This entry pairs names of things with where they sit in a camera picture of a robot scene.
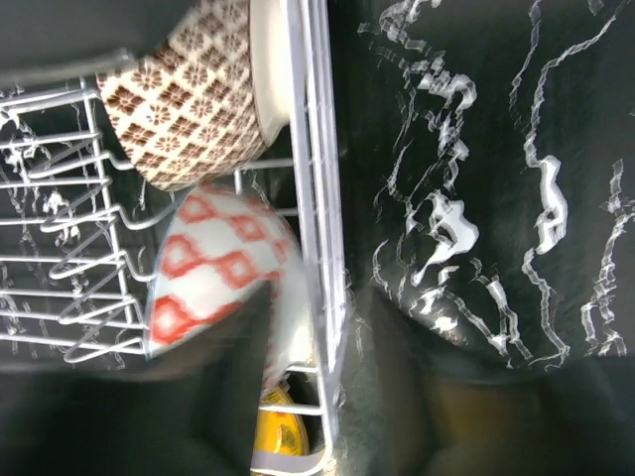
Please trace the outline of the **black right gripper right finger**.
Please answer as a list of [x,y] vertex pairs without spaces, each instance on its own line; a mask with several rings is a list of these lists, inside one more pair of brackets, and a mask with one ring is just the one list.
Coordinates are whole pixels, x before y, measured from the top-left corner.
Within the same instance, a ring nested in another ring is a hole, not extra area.
[[634,361],[525,376],[424,329],[377,288],[342,376],[346,475],[630,475]]

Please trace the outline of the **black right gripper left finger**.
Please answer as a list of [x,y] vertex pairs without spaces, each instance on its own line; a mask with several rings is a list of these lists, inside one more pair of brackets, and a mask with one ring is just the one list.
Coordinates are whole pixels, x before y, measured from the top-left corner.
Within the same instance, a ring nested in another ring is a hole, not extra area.
[[216,324],[120,371],[1,364],[5,475],[246,475],[273,286]]

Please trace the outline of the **yellow patterned plate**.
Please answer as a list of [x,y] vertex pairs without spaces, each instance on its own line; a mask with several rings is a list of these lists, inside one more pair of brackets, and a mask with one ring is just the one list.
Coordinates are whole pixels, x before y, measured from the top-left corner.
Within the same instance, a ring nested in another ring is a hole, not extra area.
[[254,449],[294,456],[308,455],[310,445],[303,419],[295,414],[260,410]]

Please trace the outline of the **blue triangle patterned bowl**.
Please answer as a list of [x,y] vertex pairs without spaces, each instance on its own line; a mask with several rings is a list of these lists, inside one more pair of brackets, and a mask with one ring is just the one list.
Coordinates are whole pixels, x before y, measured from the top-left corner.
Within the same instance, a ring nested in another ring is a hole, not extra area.
[[313,324],[307,269],[287,221],[262,200],[202,183],[168,228],[147,301],[152,357],[183,343],[238,307],[259,282],[272,283],[265,391],[310,360]]

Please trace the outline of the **white wire dish rack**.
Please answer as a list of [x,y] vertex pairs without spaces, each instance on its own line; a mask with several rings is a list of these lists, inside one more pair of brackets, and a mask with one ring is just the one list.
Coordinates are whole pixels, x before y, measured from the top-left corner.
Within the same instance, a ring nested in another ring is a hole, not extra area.
[[313,324],[259,411],[300,416],[310,452],[253,448],[246,475],[317,475],[333,452],[336,354],[346,318],[325,5],[278,1],[289,29],[290,122],[258,159],[177,190],[130,163],[96,79],[134,66],[200,1],[5,1],[1,5],[1,364],[120,371],[152,357],[147,301],[171,222],[211,182],[262,200],[296,236]]

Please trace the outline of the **brown patterned bowl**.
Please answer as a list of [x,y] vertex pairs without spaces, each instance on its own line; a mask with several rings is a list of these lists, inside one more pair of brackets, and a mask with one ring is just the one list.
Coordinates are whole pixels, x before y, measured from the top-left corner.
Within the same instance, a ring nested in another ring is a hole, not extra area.
[[258,159],[290,122],[289,48],[280,2],[198,2],[148,56],[96,79],[130,163],[177,190]]

